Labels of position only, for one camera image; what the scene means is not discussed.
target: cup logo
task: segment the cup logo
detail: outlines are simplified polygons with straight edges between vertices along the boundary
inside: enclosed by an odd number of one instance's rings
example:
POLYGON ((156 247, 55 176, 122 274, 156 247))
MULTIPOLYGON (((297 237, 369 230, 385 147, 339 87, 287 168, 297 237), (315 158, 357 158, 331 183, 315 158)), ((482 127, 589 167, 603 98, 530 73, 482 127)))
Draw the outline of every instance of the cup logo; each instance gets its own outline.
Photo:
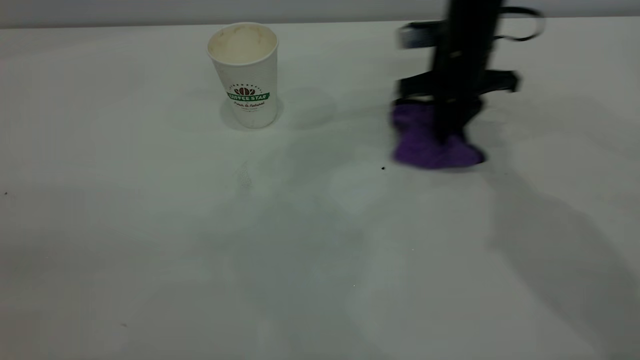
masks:
POLYGON ((229 99, 235 101, 264 101, 269 99, 269 93, 251 84, 234 84, 227 92, 229 99))

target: cup rim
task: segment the cup rim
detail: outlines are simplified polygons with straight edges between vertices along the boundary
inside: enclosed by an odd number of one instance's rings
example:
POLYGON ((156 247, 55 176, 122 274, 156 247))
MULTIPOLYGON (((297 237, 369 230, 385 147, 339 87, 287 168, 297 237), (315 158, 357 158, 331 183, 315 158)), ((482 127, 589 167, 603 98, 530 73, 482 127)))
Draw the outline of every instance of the cup rim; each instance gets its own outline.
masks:
POLYGON ((207 42, 207 55, 209 55, 209 57, 211 58, 211 60, 215 61, 216 63, 220 63, 224 66, 231 66, 231 67, 243 67, 243 66, 249 66, 249 65, 255 65, 257 63, 263 62, 264 60, 267 60, 269 57, 271 57, 271 55, 273 55, 273 53, 275 53, 275 51, 278 49, 278 45, 280 45, 280 39, 278 38, 278 35, 276 33, 273 32, 273 30, 271 30, 268 26, 266 26, 265 24, 261 24, 259 22, 250 22, 250 21, 243 21, 243 22, 234 22, 233 24, 229 24, 226 26, 223 26, 221 29, 217 30, 213 35, 211 35, 211 37, 209 38, 209 41, 207 42), (228 29, 231 28, 232 26, 238 26, 238 25, 258 25, 258 26, 262 26, 263 28, 266 28, 267 30, 269 30, 270 32, 272 32, 272 34, 274 34, 274 36, 276 36, 276 45, 273 47, 273 49, 264 57, 259 58, 258 60, 254 60, 251 61, 250 63, 227 63, 224 61, 220 61, 218 59, 216 59, 211 52, 209 52, 209 44, 211 44, 211 40, 213 40, 213 38, 220 32, 223 31, 224 29, 228 29))

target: purple towel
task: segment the purple towel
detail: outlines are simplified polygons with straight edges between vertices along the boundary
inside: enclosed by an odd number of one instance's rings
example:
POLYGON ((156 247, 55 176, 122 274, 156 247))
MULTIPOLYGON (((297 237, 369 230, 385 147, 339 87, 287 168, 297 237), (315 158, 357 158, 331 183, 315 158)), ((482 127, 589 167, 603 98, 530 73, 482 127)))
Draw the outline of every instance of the purple towel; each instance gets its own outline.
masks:
POLYGON ((394 158, 421 168, 471 167, 484 162, 484 154, 461 135, 451 134, 438 141, 433 132, 433 105, 399 103, 393 111, 393 125, 400 133, 394 158))

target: white table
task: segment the white table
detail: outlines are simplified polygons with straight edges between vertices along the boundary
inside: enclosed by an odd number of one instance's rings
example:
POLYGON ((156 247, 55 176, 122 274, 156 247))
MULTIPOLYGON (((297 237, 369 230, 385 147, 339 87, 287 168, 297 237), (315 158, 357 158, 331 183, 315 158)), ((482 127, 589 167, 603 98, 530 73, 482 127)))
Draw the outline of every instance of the white table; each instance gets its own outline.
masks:
POLYGON ((0 359, 640 358, 640 18, 501 42, 440 172, 390 160, 402 24, 273 25, 259 131, 219 26, 0 31, 0 359))

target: white paper cup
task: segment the white paper cup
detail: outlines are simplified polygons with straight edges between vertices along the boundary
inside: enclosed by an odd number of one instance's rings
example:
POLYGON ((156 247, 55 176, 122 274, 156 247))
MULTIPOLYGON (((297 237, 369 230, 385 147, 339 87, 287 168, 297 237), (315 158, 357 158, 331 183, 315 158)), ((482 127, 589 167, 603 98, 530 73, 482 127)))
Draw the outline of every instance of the white paper cup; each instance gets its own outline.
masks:
POLYGON ((278 38, 265 25, 238 22, 215 33, 207 54, 238 122, 257 129, 278 113, 278 38))

